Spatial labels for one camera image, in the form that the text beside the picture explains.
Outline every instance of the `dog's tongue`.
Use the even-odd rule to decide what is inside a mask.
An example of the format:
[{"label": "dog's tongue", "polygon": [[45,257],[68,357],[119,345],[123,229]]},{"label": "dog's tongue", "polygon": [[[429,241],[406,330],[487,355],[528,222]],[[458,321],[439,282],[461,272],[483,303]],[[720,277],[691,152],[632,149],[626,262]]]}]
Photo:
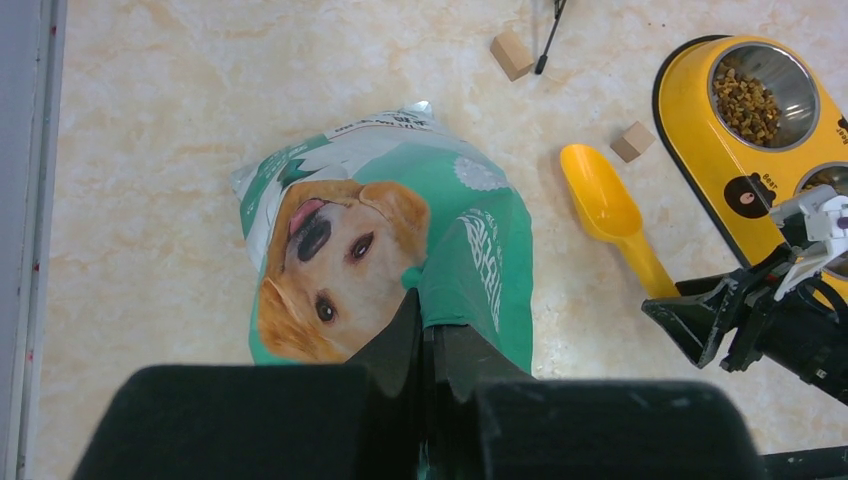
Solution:
[{"label": "dog's tongue", "polygon": [[305,222],[310,215],[323,206],[324,202],[314,198],[303,202],[303,204],[298,207],[297,211],[294,212],[291,220],[289,220],[289,235],[294,235],[294,232],[303,225],[303,222]]}]

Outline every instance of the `black bear face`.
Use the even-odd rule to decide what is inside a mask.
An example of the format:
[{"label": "black bear face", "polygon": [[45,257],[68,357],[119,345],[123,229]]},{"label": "black bear face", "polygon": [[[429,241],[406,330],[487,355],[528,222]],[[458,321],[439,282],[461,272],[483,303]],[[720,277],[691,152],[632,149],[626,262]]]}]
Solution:
[{"label": "black bear face", "polygon": [[760,174],[736,177],[724,187],[724,201],[730,209],[745,218],[762,218],[768,215],[777,194],[760,181]]}]

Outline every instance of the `golden retriever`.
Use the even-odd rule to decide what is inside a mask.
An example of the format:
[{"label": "golden retriever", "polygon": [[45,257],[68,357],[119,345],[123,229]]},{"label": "golden retriever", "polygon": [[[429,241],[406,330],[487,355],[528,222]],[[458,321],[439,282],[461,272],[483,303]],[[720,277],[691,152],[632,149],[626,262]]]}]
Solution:
[{"label": "golden retriever", "polygon": [[259,286],[262,343],[305,363],[344,362],[389,324],[401,275],[424,263],[430,208],[395,182],[292,185]]}]

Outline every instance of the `yellow scoop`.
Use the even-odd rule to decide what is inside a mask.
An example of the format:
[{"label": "yellow scoop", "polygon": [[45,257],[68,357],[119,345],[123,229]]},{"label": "yellow scoop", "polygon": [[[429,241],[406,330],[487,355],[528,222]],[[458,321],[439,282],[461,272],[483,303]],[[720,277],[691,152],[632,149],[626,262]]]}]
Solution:
[{"label": "yellow scoop", "polygon": [[642,215],[601,152],[587,145],[562,149],[559,161],[583,228],[615,244],[651,298],[680,296],[642,232]]}]

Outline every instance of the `dog food bag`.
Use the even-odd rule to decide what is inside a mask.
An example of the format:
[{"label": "dog food bag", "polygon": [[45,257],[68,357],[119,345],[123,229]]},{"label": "dog food bag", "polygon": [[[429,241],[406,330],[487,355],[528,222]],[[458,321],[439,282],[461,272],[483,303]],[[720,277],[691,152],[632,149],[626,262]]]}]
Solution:
[{"label": "dog food bag", "polygon": [[415,287],[425,327],[472,325],[529,371],[530,216],[427,102],[284,148],[231,183],[259,271],[257,364],[344,362]]}]

